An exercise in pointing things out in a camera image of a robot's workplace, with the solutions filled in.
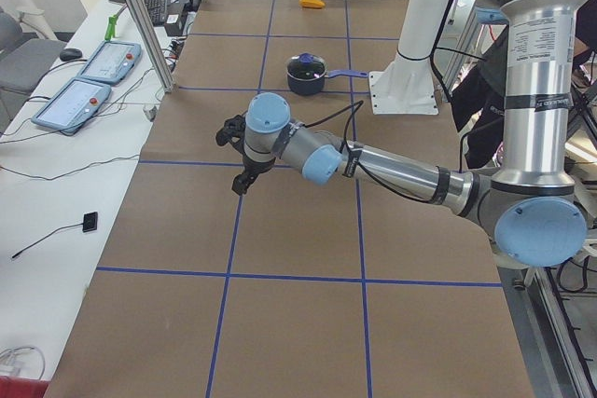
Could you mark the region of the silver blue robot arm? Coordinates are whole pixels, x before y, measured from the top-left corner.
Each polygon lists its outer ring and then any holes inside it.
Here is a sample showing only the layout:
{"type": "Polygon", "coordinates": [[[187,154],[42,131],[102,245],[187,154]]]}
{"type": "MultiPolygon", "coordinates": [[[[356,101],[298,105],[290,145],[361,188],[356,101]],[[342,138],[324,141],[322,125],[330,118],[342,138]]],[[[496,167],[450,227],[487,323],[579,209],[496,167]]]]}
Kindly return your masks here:
{"type": "Polygon", "coordinates": [[[479,1],[498,8],[509,25],[501,167],[459,172],[417,160],[416,151],[439,135],[407,119],[398,124],[394,152],[311,130],[291,116],[283,97],[260,93],[216,135],[219,145],[232,145],[243,158],[234,192],[244,194],[282,161],[318,185],[340,174],[445,206],[482,228],[501,262],[551,267],[578,254],[588,226],[564,151],[576,13],[587,0],[479,1]]]}

